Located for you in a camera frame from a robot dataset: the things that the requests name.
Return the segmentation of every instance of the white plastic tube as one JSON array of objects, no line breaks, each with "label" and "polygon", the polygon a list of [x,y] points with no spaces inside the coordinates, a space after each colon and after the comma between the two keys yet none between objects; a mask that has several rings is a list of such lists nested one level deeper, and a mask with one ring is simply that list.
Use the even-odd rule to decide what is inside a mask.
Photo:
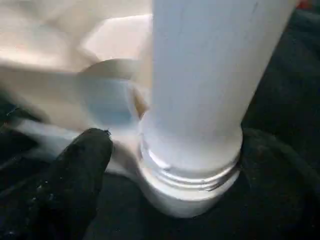
[{"label": "white plastic tube", "polygon": [[141,122],[141,152],[162,183],[214,186],[235,165],[242,118],[296,3],[153,1],[152,103]]}]

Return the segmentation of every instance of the white cylinder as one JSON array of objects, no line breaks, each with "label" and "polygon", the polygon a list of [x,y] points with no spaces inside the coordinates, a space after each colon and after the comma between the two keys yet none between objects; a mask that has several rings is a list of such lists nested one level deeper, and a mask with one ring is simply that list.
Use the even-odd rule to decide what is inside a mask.
[{"label": "white cylinder", "polygon": [[237,174],[230,171],[242,118],[296,3],[153,1],[152,101],[141,122],[141,152],[158,180],[210,191]]}]

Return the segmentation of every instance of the white pipe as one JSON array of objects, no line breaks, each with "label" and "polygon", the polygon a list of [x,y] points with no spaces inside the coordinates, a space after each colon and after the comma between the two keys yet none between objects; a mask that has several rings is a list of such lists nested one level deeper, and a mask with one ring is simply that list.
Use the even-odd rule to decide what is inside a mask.
[{"label": "white pipe", "polygon": [[153,1],[152,103],[141,151],[158,179],[187,188],[236,163],[242,118],[296,3]]}]

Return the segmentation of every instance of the white plastic part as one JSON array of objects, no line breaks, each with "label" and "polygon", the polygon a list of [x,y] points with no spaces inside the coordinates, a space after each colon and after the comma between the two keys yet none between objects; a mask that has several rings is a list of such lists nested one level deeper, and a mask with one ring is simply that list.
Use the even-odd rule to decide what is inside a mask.
[{"label": "white plastic part", "polygon": [[242,118],[296,2],[153,1],[139,169],[163,212],[201,214],[237,178]]},{"label": "white plastic part", "polygon": [[151,23],[151,14],[106,19],[83,40],[81,48],[100,61],[136,60],[149,34]]}]

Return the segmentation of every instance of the black glove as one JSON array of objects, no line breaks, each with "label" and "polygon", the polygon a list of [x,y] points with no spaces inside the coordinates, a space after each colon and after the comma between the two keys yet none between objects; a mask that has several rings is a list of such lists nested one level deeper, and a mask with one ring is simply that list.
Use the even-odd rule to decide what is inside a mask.
[{"label": "black glove", "polygon": [[4,125],[0,146],[0,239],[82,239],[111,157],[109,132],[86,130],[51,165],[21,157],[37,143]]}]

